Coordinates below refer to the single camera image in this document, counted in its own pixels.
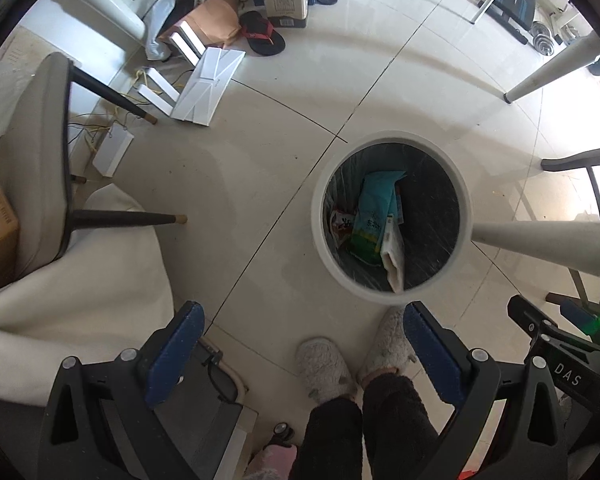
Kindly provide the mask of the grey chair with black legs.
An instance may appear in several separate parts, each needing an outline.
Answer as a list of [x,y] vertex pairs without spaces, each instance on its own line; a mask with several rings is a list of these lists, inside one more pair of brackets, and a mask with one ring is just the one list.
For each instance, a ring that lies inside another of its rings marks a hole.
[[73,84],[155,125],[148,114],[61,53],[47,55],[0,140],[0,185],[19,221],[15,276],[59,259],[76,230],[184,224],[184,214],[76,209],[68,148]]

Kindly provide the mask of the teal green snack bag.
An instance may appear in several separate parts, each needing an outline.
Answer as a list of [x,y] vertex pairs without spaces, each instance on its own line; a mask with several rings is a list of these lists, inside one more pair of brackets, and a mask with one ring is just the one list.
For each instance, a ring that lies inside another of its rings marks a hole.
[[387,218],[398,215],[396,182],[404,177],[404,171],[366,174],[351,234],[352,252],[358,258],[367,262],[379,259]]

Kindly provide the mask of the white blanket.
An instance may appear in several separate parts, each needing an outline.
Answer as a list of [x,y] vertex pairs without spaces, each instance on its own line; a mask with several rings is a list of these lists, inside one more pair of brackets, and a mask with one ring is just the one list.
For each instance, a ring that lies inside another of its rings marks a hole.
[[65,255],[0,289],[0,400],[45,405],[67,356],[110,361],[173,313],[153,228],[75,232]]

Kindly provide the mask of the grey fuzzy right slipper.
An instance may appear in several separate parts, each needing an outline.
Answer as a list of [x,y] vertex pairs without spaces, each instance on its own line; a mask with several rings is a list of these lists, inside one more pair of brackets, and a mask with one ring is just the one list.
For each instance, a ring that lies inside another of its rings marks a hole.
[[361,368],[358,383],[366,388],[383,374],[402,375],[417,362],[415,351],[404,332],[404,307],[391,307],[378,325],[375,338]]

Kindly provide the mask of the white medicine box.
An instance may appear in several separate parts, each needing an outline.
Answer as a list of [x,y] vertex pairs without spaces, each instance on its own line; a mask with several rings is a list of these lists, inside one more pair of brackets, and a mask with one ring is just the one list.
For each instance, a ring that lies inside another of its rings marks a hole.
[[404,246],[399,226],[392,214],[387,217],[380,256],[392,291],[395,294],[404,292]]

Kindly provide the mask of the red white snack wrapper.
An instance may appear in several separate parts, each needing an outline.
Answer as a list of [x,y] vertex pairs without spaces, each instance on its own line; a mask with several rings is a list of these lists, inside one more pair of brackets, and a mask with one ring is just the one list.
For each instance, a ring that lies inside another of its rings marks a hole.
[[337,247],[341,247],[352,235],[354,214],[333,209],[329,217],[329,231]]

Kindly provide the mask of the grey fuzzy slipper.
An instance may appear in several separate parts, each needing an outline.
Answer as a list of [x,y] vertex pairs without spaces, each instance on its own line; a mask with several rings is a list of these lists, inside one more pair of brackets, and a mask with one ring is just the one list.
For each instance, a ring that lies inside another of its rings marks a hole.
[[361,368],[358,383],[366,388],[383,374],[402,375],[417,362],[415,351],[404,332],[404,307],[391,307],[378,325],[375,338]]
[[308,397],[316,404],[337,398],[356,400],[358,385],[340,350],[330,339],[316,337],[299,344],[296,367]]

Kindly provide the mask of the grey fuzzy left slipper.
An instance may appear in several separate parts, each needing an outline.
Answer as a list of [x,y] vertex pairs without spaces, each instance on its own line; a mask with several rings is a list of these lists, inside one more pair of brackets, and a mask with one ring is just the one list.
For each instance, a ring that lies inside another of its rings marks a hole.
[[316,337],[299,344],[296,367],[308,397],[316,404],[337,398],[356,400],[358,385],[340,350],[330,339]]

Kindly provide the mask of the white round trash bin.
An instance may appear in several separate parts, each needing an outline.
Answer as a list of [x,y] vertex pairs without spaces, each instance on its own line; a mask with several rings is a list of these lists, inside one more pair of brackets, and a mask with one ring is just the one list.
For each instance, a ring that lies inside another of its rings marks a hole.
[[460,170],[436,144],[381,131],[330,160],[311,202],[314,244],[348,292],[374,304],[418,299],[469,242],[471,206]]

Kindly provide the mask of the black red flip flop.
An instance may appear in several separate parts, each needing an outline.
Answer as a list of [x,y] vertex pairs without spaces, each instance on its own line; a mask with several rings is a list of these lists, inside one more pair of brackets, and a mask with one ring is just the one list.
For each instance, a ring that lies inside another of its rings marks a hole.
[[257,11],[249,11],[239,17],[242,36],[253,52],[261,56],[273,56],[286,49],[283,36],[273,24]]

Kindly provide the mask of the brown paper bag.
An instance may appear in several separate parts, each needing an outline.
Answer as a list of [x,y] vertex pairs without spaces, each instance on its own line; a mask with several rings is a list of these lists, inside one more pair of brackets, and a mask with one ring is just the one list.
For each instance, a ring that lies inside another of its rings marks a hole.
[[204,0],[193,6],[194,0],[176,0],[174,9],[158,33],[167,40],[181,22],[189,24],[205,46],[228,47],[240,35],[237,0]]

